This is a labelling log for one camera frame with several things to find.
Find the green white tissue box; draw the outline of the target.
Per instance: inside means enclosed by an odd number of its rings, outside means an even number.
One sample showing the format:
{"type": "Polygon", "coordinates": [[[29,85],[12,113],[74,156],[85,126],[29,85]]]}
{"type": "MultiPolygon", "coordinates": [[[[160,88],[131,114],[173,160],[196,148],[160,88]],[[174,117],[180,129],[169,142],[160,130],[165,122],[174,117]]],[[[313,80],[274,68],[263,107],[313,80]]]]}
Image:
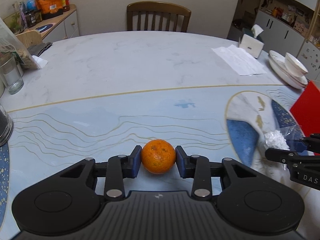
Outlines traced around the green white tissue box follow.
{"type": "Polygon", "coordinates": [[[264,42],[260,36],[263,31],[264,30],[257,24],[253,25],[251,29],[243,28],[239,38],[239,48],[244,49],[257,59],[264,47],[264,42]]]}

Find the brown wooden chair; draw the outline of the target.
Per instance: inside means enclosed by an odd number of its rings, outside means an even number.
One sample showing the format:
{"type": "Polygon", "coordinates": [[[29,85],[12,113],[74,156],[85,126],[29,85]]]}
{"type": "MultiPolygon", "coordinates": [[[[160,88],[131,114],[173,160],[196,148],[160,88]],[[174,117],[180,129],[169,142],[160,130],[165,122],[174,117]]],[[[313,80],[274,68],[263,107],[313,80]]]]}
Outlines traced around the brown wooden chair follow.
{"type": "Polygon", "coordinates": [[[156,1],[134,2],[126,8],[128,31],[187,32],[191,10],[178,4],[156,1]]]}

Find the white grey wall cabinet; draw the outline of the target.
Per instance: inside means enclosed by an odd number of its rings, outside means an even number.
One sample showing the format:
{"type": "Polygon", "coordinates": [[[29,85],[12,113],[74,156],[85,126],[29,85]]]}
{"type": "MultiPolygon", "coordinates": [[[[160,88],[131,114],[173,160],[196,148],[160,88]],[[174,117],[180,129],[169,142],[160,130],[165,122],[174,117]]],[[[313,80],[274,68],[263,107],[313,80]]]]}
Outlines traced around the white grey wall cabinet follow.
{"type": "Polygon", "coordinates": [[[255,23],[264,51],[292,54],[319,80],[319,0],[261,0],[255,23]]]}

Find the orange tangerine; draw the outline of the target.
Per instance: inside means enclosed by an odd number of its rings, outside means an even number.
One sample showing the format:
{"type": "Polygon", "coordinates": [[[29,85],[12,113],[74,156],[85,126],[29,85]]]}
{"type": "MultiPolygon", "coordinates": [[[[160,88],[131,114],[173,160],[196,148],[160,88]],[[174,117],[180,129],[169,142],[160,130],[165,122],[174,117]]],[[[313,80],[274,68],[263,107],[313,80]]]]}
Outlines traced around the orange tangerine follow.
{"type": "Polygon", "coordinates": [[[165,140],[152,140],[142,148],[141,161],[144,168],[150,173],[164,174],[175,164],[176,152],[165,140]]]}

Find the clear drinking glass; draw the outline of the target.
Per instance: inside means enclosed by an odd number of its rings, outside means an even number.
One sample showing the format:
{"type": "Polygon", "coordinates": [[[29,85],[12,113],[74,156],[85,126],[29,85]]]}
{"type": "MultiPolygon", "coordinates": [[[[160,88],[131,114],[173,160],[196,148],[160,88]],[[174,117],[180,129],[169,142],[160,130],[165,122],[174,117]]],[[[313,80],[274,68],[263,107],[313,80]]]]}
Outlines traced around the clear drinking glass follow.
{"type": "Polygon", "coordinates": [[[5,53],[1,56],[1,80],[11,95],[18,93],[24,85],[12,53],[5,53]]]}

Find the clear bag of snacks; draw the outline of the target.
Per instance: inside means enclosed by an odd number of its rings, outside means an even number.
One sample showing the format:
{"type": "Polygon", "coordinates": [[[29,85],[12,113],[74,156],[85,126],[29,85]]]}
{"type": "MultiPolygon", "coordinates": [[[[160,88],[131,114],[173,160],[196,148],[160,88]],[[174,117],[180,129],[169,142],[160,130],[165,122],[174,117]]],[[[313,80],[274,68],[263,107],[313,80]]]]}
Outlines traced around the clear bag of snacks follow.
{"type": "Polygon", "coordinates": [[[13,53],[24,69],[41,69],[41,66],[3,20],[1,20],[0,38],[1,53],[13,53]]]}

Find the white porcelain bowl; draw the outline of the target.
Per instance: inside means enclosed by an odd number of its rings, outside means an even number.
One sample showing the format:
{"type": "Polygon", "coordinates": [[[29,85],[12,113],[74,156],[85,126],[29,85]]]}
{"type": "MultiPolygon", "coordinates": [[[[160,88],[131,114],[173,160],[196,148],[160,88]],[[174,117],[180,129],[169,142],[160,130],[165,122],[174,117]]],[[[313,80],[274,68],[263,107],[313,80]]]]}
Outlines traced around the white porcelain bowl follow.
{"type": "Polygon", "coordinates": [[[303,77],[308,74],[307,68],[292,54],[285,54],[285,66],[287,70],[295,77],[303,77]]]}

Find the dark grey cloth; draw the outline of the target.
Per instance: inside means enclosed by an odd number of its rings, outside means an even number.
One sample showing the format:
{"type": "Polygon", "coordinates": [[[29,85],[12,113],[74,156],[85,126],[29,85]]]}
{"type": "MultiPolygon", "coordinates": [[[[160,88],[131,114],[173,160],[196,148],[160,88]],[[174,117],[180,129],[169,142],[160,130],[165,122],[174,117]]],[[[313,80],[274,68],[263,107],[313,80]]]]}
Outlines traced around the dark grey cloth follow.
{"type": "Polygon", "coordinates": [[[31,55],[39,57],[43,52],[48,50],[53,45],[52,42],[42,43],[30,46],[28,51],[31,55]]]}

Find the red lidded sauce jar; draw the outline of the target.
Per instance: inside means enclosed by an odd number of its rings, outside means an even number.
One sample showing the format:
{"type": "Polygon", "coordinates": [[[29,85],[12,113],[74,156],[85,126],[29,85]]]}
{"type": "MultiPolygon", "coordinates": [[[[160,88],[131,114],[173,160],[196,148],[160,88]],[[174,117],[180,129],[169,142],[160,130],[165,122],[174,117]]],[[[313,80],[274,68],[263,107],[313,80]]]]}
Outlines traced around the red lidded sauce jar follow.
{"type": "Polygon", "coordinates": [[[69,4],[69,0],[61,0],[62,1],[62,7],[63,7],[63,11],[69,11],[70,10],[70,4],[69,4]]]}

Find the white paper napkin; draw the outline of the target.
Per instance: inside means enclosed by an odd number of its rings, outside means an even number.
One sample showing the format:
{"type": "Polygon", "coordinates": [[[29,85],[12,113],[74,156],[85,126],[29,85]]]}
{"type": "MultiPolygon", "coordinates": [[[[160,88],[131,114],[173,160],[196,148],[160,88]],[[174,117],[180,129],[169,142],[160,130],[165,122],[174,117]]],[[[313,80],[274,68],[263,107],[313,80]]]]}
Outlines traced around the white paper napkin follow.
{"type": "Polygon", "coordinates": [[[266,74],[264,66],[252,55],[235,45],[212,48],[212,51],[225,61],[240,76],[266,74]]]}

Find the white plastic bag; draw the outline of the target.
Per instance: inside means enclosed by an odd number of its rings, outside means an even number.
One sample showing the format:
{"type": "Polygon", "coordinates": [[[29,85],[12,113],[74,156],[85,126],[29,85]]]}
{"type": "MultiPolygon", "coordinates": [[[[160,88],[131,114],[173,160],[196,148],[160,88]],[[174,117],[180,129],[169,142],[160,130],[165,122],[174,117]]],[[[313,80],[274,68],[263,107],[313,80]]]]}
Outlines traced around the white plastic bag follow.
{"type": "Polygon", "coordinates": [[[265,132],[259,142],[259,153],[262,158],[266,159],[265,151],[268,148],[276,148],[280,150],[289,150],[290,148],[286,143],[287,139],[300,140],[304,134],[298,125],[286,126],[276,128],[275,130],[265,132]]]}

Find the dark glass jar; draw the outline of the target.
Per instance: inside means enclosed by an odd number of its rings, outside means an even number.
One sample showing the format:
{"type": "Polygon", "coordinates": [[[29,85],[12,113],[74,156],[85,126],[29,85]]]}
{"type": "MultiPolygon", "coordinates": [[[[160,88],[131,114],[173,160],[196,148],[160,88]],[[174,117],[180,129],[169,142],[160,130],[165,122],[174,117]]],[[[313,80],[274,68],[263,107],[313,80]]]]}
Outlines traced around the dark glass jar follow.
{"type": "Polygon", "coordinates": [[[4,145],[9,140],[12,135],[13,128],[14,123],[11,117],[3,106],[0,105],[0,146],[4,145]]]}

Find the white side cabinet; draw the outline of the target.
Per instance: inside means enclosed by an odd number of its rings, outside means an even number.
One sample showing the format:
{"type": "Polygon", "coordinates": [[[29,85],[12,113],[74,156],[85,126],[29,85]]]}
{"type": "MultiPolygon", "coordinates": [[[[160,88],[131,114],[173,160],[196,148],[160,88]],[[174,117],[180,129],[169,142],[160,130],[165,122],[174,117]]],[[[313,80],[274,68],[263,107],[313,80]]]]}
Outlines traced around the white side cabinet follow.
{"type": "Polygon", "coordinates": [[[26,31],[36,30],[40,33],[43,42],[56,42],[80,36],[76,5],[71,4],[70,10],[48,20],[36,24],[26,31]]]}

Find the red white cardboard box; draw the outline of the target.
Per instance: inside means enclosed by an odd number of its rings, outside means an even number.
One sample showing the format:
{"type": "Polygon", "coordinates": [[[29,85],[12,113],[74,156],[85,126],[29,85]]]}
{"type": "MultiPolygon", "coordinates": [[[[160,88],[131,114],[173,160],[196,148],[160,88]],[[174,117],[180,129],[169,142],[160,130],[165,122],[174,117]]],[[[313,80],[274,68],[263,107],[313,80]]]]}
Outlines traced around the red white cardboard box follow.
{"type": "Polygon", "coordinates": [[[291,114],[307,137],[320,132],[319,81],[310,81],[290,109],[291,114]]]}

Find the stacked white plates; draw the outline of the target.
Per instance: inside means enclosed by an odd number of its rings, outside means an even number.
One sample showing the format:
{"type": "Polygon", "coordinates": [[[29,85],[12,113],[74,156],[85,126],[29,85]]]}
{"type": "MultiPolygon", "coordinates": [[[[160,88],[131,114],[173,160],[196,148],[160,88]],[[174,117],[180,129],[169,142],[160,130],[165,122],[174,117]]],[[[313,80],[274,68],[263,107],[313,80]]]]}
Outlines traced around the stacked white plates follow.
{"type": "Polygon", "coordinates": [[[268,54],[269,64],[272,70],[288,85],[296,89],[303,89],[308,85],[306,77],[296,77],[285,66],[285,57],[274,50],[268,54]]]}

